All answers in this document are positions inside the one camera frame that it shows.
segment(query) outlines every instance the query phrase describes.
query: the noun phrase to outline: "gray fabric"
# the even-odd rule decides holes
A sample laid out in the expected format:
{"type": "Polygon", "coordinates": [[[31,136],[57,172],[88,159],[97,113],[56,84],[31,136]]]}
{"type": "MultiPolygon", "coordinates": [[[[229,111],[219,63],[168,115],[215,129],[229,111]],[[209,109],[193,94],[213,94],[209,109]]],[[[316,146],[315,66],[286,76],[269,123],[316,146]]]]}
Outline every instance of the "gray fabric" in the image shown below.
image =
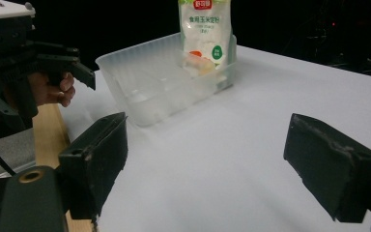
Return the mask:
{"type": "MultiPolygon", "coordinates": [[[[0,139],[0,157],[15,172],[35,163],[33,129],[25,130],[0,139]]],[[[0,166],[0,175],[6,171],[0,166]]]]}

